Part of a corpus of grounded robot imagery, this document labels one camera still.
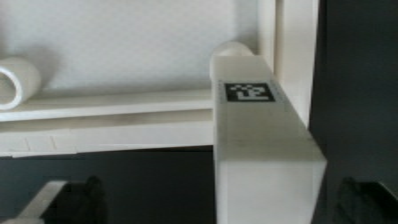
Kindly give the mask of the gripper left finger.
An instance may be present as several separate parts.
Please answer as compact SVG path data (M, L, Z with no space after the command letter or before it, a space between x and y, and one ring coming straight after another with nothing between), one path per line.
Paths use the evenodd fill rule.
M10 219L10 224L108 224L99 178L90 176L83 182L49 181Z

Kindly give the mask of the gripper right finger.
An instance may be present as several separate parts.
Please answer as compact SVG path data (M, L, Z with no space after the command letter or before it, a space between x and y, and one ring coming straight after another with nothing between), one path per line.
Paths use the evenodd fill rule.
M398 224L398 195L381 182L342 179L331 224Z

